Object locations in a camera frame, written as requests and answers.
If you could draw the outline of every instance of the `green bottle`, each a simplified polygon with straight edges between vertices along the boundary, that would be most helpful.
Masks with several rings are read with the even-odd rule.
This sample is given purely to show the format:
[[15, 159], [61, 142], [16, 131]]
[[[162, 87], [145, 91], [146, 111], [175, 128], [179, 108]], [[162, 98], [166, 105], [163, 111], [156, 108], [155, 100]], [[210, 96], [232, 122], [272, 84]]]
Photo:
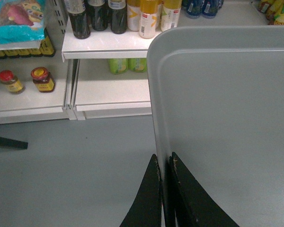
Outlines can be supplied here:
[[130, 58], [129, 69], [133, 72], [146, 72], [147, 71], [146, 58]]
[[113, 74], [121, 74], [128, 70], [127, 58], [111, 58], [108, 59], [109, 70]]

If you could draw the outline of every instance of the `store shelf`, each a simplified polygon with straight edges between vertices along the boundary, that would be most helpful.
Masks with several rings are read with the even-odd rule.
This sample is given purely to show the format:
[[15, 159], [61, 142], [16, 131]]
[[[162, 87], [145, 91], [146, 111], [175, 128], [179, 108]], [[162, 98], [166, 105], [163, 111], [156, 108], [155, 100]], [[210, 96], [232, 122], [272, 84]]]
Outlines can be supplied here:
[[[0, 60], [0, 72], [11, 70], [26, 87], [23, 93], [13, 95], [0, 83], [0, 123], [67, 118], [63, 108], [69, 64], [70, 61], [62, 62], [61, 51], [53, 58]], [[51, 93], [40, 93], [32, 82], [30, 72], [39, 66], [46, 67], [56, 81], [55, 90]]]
[[73, 106], [85, 118], [151, 114], [147, 73], [109, 72], [106, 59], [82, 59]]
[[[225, 0], [222, 9], [214, 19], [200, 17], [189, 19], [181, 11], [178, 26], [265, 26], [264, 15], [259, 13], [255, 4], [249, 0]], [[160, 34], [157, 29], [155, 37]], [[124, 34], [116, 35], [110, 28], [97, 32], [92, 30], [90, 37], [76, 39], [68, 21], [62, 54], [65, 59], [88, 58], [145, 58], [152, 39], [143, 39], [138, 32], [127, 29]]]

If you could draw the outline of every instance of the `product package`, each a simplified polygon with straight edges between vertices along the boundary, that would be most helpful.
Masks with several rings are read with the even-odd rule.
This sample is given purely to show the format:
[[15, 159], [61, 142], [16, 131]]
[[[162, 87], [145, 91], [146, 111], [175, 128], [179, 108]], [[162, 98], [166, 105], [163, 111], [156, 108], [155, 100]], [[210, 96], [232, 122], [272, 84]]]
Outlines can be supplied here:
[[45, 0], [0, 0], [0, 44], [44, 39]]

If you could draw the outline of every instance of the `white label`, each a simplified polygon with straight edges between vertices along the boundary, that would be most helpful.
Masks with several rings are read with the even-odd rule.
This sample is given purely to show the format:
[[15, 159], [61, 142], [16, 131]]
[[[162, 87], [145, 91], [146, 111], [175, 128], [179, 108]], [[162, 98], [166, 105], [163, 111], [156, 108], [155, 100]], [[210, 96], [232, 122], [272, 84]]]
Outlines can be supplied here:
[[161, 18], [161, 30], [162, 32], [174, 28], [178, 26], [179, 16], [180, 16], [180, 10], [179, 9], [168, 9], [165, 6], [163, 6], [162, 11], [162, 18]]
[[124, 9], [126, 6], [125, 0], [108, 0], [108, 6], [111, 9]]
[[156, 28], [159, 26], [160, 18], [161, 18], [161, 12], [162, 12], [162, 3], [158, 5], [158, 11], [157, 11], [157, 23]]
[[91, 6], [103, 6], [105, 0], [88, 0], [89, 5]]
[[140, 7], [127, 4], [127, 25], [132, 31], [139, 31], [140, 12]]
[[191, 2], [187, 11], [191, 13], [191, 10], [193, 9], [193, 7], [194, 7], [194, 4], [193, 2]]
[[157, 14], [141, 13], [139, 24], [139, 35], [142, 38], [150, 39], [156, 34]]
[[204, 9], [204, 13], [208, 13], [210, 8], [210, 4], [208, 3]]
[[69, 13], [79, 14], [85, 10], [84, 0], [64, 0], [64, 2]]

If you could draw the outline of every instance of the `red jar lid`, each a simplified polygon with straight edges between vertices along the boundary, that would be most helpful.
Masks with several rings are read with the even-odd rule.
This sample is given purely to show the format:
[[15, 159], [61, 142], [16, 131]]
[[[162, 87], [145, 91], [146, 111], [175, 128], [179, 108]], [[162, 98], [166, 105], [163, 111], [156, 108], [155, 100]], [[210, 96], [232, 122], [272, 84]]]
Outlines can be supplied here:
[[48, 70], [45, 67], [37, 67], [30, 73], [33, 79], [43, 80], [48, 76]]
[[14, 74], [10, 70], [4, 70], [0, 72], [0, 80], [2, 81], [10, 81], [14, 78]]

